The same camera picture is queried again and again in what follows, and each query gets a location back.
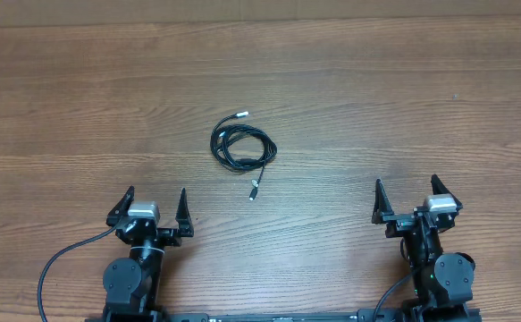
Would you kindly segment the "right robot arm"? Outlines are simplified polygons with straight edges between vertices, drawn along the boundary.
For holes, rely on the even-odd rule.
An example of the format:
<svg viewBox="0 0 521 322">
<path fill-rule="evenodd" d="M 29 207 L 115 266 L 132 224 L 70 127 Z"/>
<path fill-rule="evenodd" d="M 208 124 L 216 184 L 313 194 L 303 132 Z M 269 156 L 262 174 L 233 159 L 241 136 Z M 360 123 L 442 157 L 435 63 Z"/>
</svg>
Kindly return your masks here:
<svg viewBox="0 0 521 322">
<path fill-rule="evenodd" d="M 372 223 L 385 225 L 385 236 L 400 238 L 399 250 L 410 273 L 396 282 L 378 300 L 373 321 L 461 321 L 482 319 L 479 309 L 470 309 L 473 299 L 475 261 L 466 253 L 443 251 L 440 234 L 455 226 L 462 203 L 442 183 L 437 175 L 431 177 L 433 193 L 424 204 L 411 213 L 395 214 L 383 183 L 375 183 Z M 399 286 L 411 280 L 416 297 L 403 301 L 398 309 L 384 309 L 382 305 Z"/>
</svg>

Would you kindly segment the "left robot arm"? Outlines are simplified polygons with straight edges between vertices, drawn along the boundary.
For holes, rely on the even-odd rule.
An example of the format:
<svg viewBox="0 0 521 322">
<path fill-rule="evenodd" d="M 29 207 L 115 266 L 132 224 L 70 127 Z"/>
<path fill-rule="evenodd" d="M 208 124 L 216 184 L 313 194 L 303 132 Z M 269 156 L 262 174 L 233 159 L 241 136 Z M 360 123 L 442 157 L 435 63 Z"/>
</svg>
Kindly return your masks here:
<svg viewBox="0 0 521 322">
<path fill-rule="evenodd" d="M 130 246 L 127 258 L 111 262 L 103 274 L 106 291 L 104 321 L 169 321 L 165 309 L 156 303 L 165 249 L 180 247 L 194 236 L 187 193 L 181 191 L 175 215 L 177 226 L 158 225 L 159 207 L 154 201 L 136 201 L 129 187 L 108 213 L 106 224 Z"/>
</svg>

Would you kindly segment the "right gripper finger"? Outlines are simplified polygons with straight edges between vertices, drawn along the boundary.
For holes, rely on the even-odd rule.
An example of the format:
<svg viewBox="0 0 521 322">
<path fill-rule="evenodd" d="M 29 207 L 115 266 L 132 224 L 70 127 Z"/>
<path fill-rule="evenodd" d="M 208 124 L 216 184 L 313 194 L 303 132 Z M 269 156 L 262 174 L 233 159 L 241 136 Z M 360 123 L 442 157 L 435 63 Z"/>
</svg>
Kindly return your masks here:
<svg viewBox="0 0 521 322">
<path fill-rule="evenodd" d="M 386 224 L 395 213 L 392 210 L 391 203 L 386 195 L 381 179 L 375 182 L 375 201 L 372 214 L 372 223 L 375 225 Z"/>
<path fill-rule="evenodd" d="M 437 174 L 431 176 L 431 185 L 434 195 L 449 194 L 456 204 L 456 209 L 461 210 L 463 208 L 462 202 L 443 184 Z"/>
</svg>

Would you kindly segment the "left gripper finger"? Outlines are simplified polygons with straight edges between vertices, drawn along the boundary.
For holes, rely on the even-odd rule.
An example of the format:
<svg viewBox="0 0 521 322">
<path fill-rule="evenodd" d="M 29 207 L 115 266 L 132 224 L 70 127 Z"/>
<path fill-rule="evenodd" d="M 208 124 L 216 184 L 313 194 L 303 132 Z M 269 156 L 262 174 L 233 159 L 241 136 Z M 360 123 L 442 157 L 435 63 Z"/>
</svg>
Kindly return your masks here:
<svg viewBox="0 0 521 322">
<path fill-rule="evenodd" d="M 120 201 L 107 214 L 105 223 L 108 226 L 116 226 L 124 216 L 127 216 L 130 204 L 134 200 L 134 194 L 135 188 L 130 186 Z"/>
<path fill-rule="evenodd" d="M 178 223 L 178 230 L 180 237 L 193 237 L 194 236 L 194 226 L 192 224 L 192 220 L 189 214 L 188 201 L 187 201 L 187 192 L 186 189 L 183 188 L 181 190 L 179 205 L 177 208 L 175 220 Z"/>
</svg>

